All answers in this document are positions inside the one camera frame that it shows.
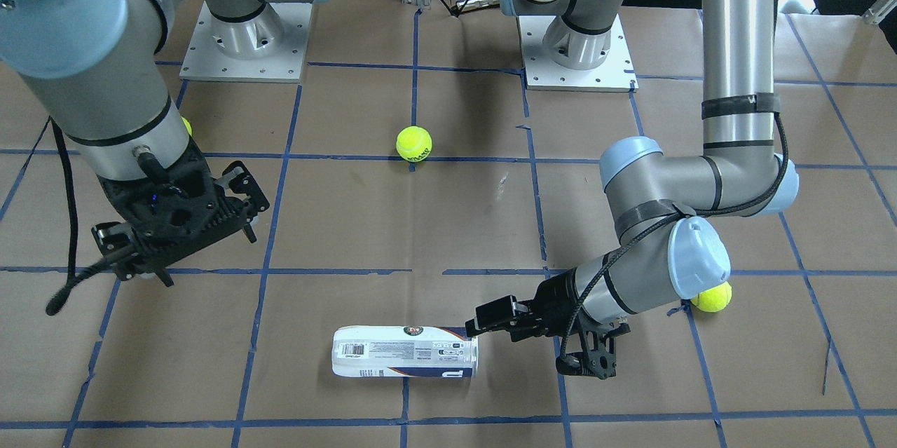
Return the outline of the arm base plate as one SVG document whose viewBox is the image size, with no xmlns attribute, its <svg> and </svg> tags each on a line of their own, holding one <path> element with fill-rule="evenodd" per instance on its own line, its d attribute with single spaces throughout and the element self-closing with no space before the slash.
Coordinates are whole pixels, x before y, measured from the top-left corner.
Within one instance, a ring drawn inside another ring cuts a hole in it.
<svg viewBox="0 0 897 448">
<path fill-rule="evenodd" d="M 557 16 L 518 17 L 520 48 L 530 90 L 638 90 L 619 17 L 598 35 L 574 32 Z"/>
<path fill-rule="evenodd" d="M 227 23 L 203 5 L 179 75 L 188 81 L 300 83 L 311 4 L 268 4 L 255 19 Z"/>
</svg>

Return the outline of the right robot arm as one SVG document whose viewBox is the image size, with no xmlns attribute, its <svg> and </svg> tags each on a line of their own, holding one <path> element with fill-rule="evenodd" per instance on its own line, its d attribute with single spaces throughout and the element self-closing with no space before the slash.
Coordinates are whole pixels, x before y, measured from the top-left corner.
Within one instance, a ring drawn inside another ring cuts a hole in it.
<svg viewBox="0 0 897 448">
<path fill-rule="evenodd" d="M 170 96 L 154 56 L 183 0 L 2 0 L 2 59 L 93 168 L 122 222 L 93 228 L 102 258 L 71 289 L 112 270 L 172 281 L 167 266 L 251 227 L 269 202 L 240 161 L 212 175 Z M 205 0 L 182 77 L 296 83 L 311 5 L 326 0 Z"/>
</svg>

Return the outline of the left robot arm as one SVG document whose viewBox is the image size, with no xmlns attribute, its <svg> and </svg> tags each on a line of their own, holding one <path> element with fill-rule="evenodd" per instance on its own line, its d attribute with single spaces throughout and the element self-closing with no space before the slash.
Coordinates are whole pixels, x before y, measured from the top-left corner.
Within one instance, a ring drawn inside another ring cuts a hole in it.
<svg viewBox="0 0 897 448">
<path fill-rule="evenodd" d="M 730 256 L 711 216 L 776 214 L 797 198 L 774 91 L 778 0 L 702 0 L 704 150 L 670 157 L 647 136 L 599 160 L 619 247 L 542 282 L 532 300 L 509 295 L 475 309 L 465 333 L 513 341 L 560 337 L 556 370 L 601 380 L 616 372 L 627 318 L 724 284 Z"/>
</svg>

